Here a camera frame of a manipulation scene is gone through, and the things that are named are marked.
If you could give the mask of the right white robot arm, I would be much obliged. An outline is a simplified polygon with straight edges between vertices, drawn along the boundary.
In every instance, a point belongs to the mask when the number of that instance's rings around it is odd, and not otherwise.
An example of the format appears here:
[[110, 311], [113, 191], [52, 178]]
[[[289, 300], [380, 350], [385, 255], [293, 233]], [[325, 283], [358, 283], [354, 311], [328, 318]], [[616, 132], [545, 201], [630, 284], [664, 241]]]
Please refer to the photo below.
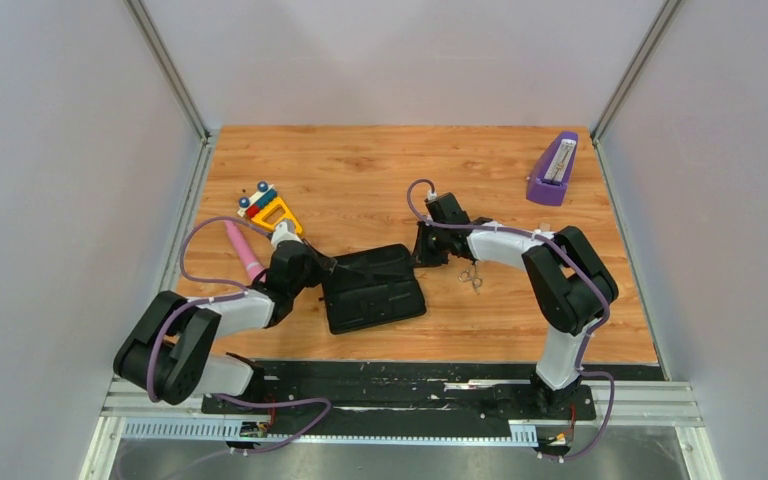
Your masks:
[[531, 379], [531, 403], [544, 417], [558, 416], [569, 407], [571, 392], [582, 377], [588, 337], [605, 322], [618, 297], [613, 276], [576, 227], [527, 231], [487, 218], [472, 220], [453, 194], [435, 190], [429, 190], [425, 207], [426, 214], [417, 222], [415, 266], [437, 267], [458, 257], [526, 273], [549, 324]]

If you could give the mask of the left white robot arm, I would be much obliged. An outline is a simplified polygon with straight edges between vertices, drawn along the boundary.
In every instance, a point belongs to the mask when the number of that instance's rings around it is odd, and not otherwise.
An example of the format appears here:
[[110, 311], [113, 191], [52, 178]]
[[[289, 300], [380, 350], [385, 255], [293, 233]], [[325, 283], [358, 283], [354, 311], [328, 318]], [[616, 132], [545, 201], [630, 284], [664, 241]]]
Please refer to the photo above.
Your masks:
[[239, 411], [256, 412], [266, 400], [261, 369], [237, 354], [213, 354], [215, 340], [278, 325], [296, 297], [320, 285], [336, 264], [306, 241], [286, 240], [264, 274], [239, 293], [188, 298], [161, 291], [120, 346], [113, 371], [153, 402], [177, 405], [194, 395], [224, 394]]

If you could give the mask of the silver hair scissors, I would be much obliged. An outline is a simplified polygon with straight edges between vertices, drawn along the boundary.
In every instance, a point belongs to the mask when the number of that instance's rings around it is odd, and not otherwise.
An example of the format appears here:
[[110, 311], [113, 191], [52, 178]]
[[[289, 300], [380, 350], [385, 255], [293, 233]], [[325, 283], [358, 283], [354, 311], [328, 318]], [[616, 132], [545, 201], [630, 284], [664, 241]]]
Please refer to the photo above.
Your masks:
[[479, 275], [478, 263], [472, 262], [465, 270], [461, 271], [458, 275], [458, 280], [461, 283], [469, 284], [472, 290], [479, 294], [483, 285], [483, 279]]

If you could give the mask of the black zip tool case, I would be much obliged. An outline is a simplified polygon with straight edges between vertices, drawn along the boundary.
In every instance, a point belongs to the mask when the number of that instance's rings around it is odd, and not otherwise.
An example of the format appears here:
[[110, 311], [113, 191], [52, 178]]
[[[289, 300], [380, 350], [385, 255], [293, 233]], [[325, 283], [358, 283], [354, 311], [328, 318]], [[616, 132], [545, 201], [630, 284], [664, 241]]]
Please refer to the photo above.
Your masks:
[[341, 335], [423, 316], [427, 306], [410, 251], [391, 244], [335, 258], [322, 283], [328, 328]]

